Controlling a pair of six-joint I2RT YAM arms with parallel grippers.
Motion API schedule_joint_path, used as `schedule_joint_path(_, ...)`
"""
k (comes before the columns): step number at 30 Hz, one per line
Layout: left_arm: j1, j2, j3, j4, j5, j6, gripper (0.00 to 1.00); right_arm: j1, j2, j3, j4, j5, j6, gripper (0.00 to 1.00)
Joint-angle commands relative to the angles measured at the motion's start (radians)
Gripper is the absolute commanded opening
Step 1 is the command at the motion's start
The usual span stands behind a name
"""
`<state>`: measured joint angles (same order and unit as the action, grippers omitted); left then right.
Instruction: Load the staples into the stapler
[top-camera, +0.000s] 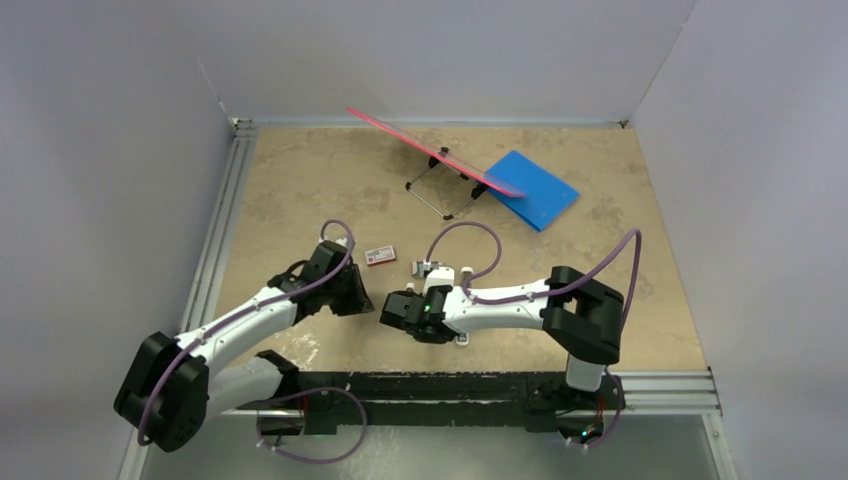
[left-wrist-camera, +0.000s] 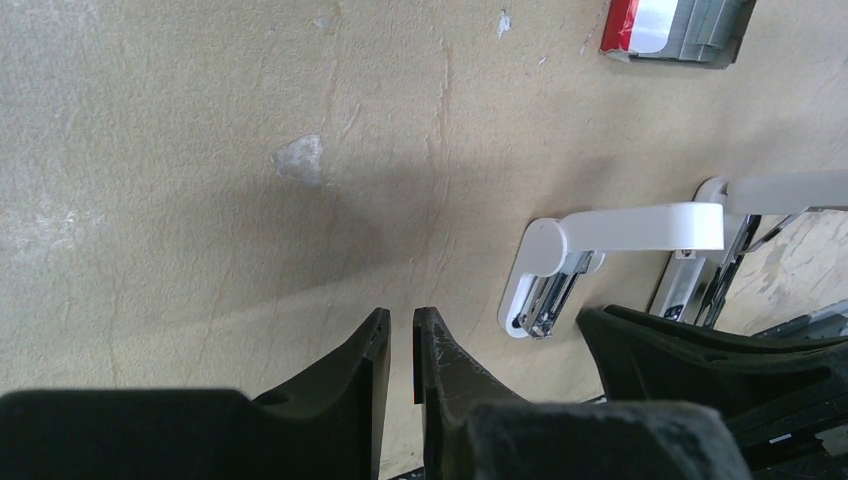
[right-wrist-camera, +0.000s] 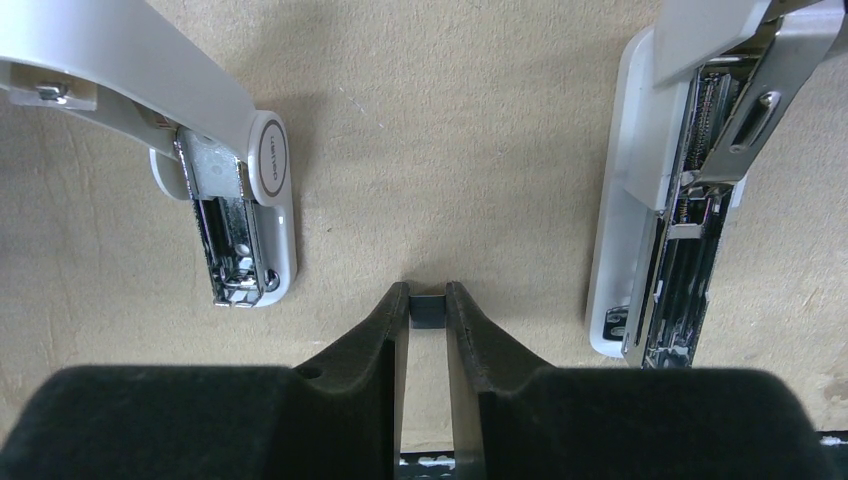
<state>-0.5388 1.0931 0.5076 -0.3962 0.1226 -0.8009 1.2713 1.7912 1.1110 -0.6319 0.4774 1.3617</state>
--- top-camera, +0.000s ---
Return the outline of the staple box tray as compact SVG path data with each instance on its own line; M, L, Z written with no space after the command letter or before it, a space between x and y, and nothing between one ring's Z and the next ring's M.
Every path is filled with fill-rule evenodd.
M426 278L433 270L444 266L440 261L418 260L411 263L411 275L413 278Z

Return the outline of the red white staple box sleeve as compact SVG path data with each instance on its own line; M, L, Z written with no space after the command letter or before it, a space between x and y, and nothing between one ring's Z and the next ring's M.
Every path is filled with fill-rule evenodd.
M397 259L395 249L391 245L369 249L364 254L365 263L369 267L394 262Z

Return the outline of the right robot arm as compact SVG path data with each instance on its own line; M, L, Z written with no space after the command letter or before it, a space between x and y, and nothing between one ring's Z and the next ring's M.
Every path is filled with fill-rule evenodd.
M528 284L465 293L460 272L438 266L424 278L423 289L390 293L382 307L381 324L401 330L420 343L445 344L485 329L528 329L545 332L567 353L561 381L564 399L584 407L596 399L608 366L620 360L624 296L596 281L555 295L582 273L556 266L547 279Z

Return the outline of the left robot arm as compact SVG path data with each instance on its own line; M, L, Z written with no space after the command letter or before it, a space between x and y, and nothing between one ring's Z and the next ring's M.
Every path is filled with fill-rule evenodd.
M323 240L309 259L272 277L223 317L176 336L155 332L145 338L113 404L136 428L137 443L165 452L185 445L213 412L213 381L265 338L323 308L339 317L371 312L352 253L349 243Z

